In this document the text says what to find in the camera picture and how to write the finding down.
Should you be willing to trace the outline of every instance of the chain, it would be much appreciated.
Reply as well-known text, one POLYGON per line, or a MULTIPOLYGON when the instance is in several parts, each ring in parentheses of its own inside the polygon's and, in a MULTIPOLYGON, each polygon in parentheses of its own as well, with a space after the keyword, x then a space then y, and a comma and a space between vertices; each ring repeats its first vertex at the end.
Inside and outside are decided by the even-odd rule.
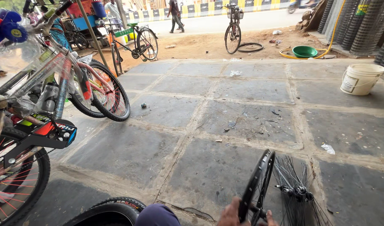
MULTIPOLYGON (((56 149, 56 148, 52 149, 51 151, 47 152, 47 153, 44 154, 44 155, 41 155, 40 158, 44 157, 45 155, 48 156, 48 154, 51 153, 52 151, 54 151, 55 149, 56 149)), ((31 161, 31 162, 28 162, 28 163, 26 163, 26 164, 23 164, 22 166, 24 166, 24 165, 28 165, 28 164, 30 164, 30 163, 34 163, 34 162, 36 162, 36 161, 37 161, 37 159, 35 159, 35 160, 31 161)), ((15 175, 15 173, 19 172, 19 171, 21 170, 21 168, 19 168, 19 169, 18 169, 17 171, 15 171, 15 172, 12 172, 11 174, 9 174, 7 177, 5 177, 4 179, 2 179, 2 180, 0 181, 0 183, 3 182, 5 179, 7 179, 7 178, 9 178, 9 177, 11 177, 11 176, 13 176, 13 175, 15 175)))

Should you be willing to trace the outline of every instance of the bicycle seat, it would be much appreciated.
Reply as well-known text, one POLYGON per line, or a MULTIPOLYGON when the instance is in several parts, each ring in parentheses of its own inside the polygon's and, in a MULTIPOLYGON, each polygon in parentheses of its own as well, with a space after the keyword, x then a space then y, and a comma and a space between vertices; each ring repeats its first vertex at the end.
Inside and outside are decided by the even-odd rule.
POLYGON ((138 23, 128 23, 126 24, 128 27, 136 27, 138 26, 138 23))

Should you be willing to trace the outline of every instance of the road barrier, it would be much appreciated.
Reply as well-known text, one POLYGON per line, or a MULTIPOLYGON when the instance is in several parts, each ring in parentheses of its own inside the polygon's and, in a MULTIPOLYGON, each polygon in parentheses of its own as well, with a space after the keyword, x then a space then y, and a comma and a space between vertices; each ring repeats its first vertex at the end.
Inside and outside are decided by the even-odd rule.
MULTIPOLYGON (((225 15, 227 10, 223 8, 226 4, 237 3, 245 12, 259 12, 266 10, 278 10, 288 8, 290 3, 295 0, 224 0, 219 2, 193 4, 181 7, 181 18, 207 17, 214 15, 225 15)), ((163 21, 170 20, 167 18, 169 8, 161 8, 154 10, 143 10, 134 13, 125 13, 128 23, 163 21)))

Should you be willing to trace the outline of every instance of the pole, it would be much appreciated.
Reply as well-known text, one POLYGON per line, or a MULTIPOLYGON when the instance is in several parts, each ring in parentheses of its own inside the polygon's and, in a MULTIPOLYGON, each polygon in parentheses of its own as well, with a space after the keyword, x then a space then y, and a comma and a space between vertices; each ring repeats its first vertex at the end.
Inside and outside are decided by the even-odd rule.
POLYGON ((121 17, 122 26, 124 27, 124 29, 128 29, 129 28, 127 26, 128 21, 127 21, 126 16, 125 16, 124 7, 122 6, 122 2, 121 2, 121 0, 115 0, 115 3, 117 4, 119 16, 121 17))
POLYGON ((85 20, 85 22, 86 22, 86 25, 87 25, 88 28, 89 28, 89 32, 90 32, 90 34, 92 35, 94 44, 96 45, 97 50, 98 50, 98 53, 99 53, 100 56, 101 56, 101 60, 103 61, 104 65, 108 68, 108 64, 107 64, 107 62, 106 62, 106 59, 104 58, 103 52, 101 51, 100 45, 98 44, 97 38, 96 38, 96 36, 94 35, 93 28, 92 28, 92 26, 90 25, 90 22, 89 22, 88 16, 86 15, 85 9, 83 8, 83 5, 82 5, 82 3, 80 2, 80 0, 76 0, 76 3, 78 4, 80 11, 82 12, 82 16, 83 16, 83 18, 84 18, 84 20, 85 20))

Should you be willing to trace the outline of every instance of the green basin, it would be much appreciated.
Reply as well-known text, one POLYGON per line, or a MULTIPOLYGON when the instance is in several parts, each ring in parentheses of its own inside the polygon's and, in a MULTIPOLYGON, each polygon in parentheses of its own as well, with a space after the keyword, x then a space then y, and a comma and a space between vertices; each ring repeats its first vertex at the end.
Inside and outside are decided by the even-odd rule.
POLYGON ((310 58, 317 55, 317 50, 315 48, 306 45, 295 46, 292 49, 292 52, 297 58, 310 58))

